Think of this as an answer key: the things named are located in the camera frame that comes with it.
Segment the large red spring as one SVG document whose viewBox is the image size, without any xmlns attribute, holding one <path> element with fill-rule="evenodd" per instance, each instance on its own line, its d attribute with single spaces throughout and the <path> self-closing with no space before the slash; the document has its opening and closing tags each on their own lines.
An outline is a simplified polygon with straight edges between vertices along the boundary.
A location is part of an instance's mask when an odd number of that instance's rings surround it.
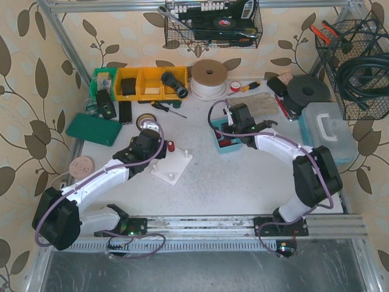
<svg viewBox="0 0 389 292">
<path fill-rule="evenodd" d="M 173 141 L 168 141 L 168 151 L 169 151 L 170 153 L 172 153 L 172 152 L 175 151 L 175 149 L 176 149 L 176 147 L 175 147 L 174 142 L 173 142 Z"/>
</svg>

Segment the brown tape roll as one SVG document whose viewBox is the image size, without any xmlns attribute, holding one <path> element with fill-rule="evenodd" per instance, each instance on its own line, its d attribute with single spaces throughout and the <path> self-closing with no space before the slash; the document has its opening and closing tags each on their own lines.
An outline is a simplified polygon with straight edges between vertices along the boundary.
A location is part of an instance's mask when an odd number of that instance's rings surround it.
<svg viewBox="0 0 389 292">
<path fill-rule="evenodd" d="M 156 122 L 157 119 L 155 115 L 151 113 L 144 113 L 141 114 L 137 119 L 136 119 L 136 127 L 139 131 L 142 131 L 143 129 L 143 124 L 147 122 Z"/>
</svg>

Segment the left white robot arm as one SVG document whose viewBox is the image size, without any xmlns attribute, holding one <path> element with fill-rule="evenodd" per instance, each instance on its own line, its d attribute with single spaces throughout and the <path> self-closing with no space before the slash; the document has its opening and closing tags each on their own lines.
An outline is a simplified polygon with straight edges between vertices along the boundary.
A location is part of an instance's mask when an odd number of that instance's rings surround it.
<svg viewBox="0 0 389 292">
<path fill-rule="evenodd" d="M 127 215 L 117 206 L 107 206 L 88 217 L 82 213 L 113 187 L 142 173 L 153 159 L 163 159 L 166 143 L 162 126 L 155 120 L 145 119 L 139 135 L 102 168 L 71 186 L 60 190 L 54 187 L 46 189 L 32 221 L 35 243 L 62 251 L 82 233 L 129 237 L 125 226 Z"/>
</svg>

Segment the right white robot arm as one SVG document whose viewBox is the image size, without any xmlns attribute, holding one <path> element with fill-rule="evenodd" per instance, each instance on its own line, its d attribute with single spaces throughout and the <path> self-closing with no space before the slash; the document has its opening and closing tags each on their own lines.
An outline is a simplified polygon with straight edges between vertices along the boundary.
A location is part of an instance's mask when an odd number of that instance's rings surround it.
<svg viewBox="0 0 389 292">
<path fill-rule="evenodd" d="M 217 130 L 211 123 L 211 115 L 219 103 L 225 105 L 227 124 Z M 310 147 L 282 136 L 272 128 L 272 121 L 256 123 L 246 104 L 230 106 L 226 99 L 210 107 L 207 122 L 220 135 L 237 138 L 249 148 L 265 151 L 291 167 L 294 194 L 275 209 L 275 225 L 294 224 L 318 207 L 328 210 L 334 207 L 332 196 L 343 189 L 343 182 L 329 148 Z"/>
</svg>

